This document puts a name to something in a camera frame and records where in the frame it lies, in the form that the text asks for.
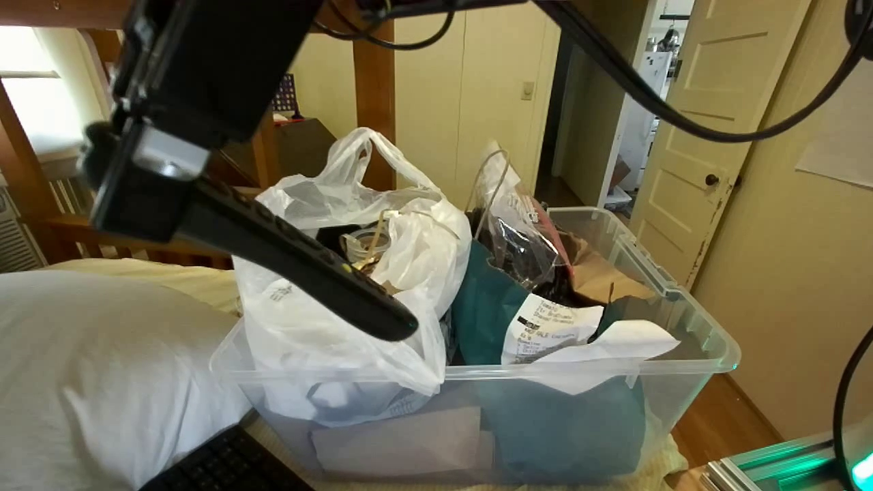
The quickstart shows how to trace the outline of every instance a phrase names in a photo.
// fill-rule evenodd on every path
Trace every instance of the teal fabric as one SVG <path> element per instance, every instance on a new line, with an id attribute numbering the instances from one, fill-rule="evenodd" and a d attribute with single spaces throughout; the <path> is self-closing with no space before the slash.
<path id="1" fill-rule="evenodd" d="M 501 482 L 596 482 L 637 467 L 644 391 L 625 376 L 580 396 L 524 380 L 476 381 L 474 392 Z"/>
<path id="2" fill-rule="evenodd" d="M 461 291 L 452 303 L 455 366 L 500 366 L 501 337 L 527 288 L 493 269 L 479 243 L 470 249 Z"/>

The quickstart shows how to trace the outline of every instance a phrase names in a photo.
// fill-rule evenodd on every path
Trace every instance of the bag handle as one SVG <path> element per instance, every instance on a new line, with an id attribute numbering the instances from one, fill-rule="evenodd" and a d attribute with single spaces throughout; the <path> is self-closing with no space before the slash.
<path id="1" fill-rule="evenodd" d="M 405 156 L 373 127 L 355 127 L 351 134 L 329 144 L 326 166 L 313 179 L 318 185 L 359 185 L 370 164 L 373 148 L 384 159 L 384 164 L 395 168 L 403 179 L 444 196 L 429 174 L 412 166 Z"/>

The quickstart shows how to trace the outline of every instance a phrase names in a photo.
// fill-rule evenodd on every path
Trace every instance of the doorway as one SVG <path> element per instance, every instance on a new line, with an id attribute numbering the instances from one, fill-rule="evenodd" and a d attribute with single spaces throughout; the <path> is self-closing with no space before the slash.
<path id="1" fill-rule="evenodd" d="M 665 95 L 689 9 L 693 0 L 592 3 L 587 17 Z M 583 48 L 562 39 L 536 200 L 601 205 L 631 215 L 655 127 L 658 121 L 650 112 L 628 97 Z"/>

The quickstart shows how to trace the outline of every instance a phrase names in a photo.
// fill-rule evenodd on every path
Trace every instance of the white door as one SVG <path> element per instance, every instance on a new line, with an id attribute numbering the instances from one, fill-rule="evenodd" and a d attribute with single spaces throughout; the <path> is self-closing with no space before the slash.
<path id="1" fill-rule="evenodd" d="M 441 17 L 395 22 L 395 39 L 429 39 Z M 395 141 L 455 205 L 496 140 L 535 187 L 556 59 L 556 25 L 532 3 L 455 14 L 448 35 L 395 54 Z"/>
<path id="2" fill-rule="evenodd" d="M 811 0 L 699 0 L 669 104 L 700 126 L 755 130 Z M 751 144 L 715 144 L 659 126 L 631 230 L 684 286 L 733 194 Z"/>

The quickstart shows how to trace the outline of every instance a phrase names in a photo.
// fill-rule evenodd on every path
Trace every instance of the window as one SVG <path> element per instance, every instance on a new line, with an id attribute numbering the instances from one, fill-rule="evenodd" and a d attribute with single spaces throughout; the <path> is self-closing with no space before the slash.
<path id="1" fill-rule="evenodd" d="M 73 97 L 30 27 L 0 27 L 0 80 L 39 156 L 81 140 Z"/>

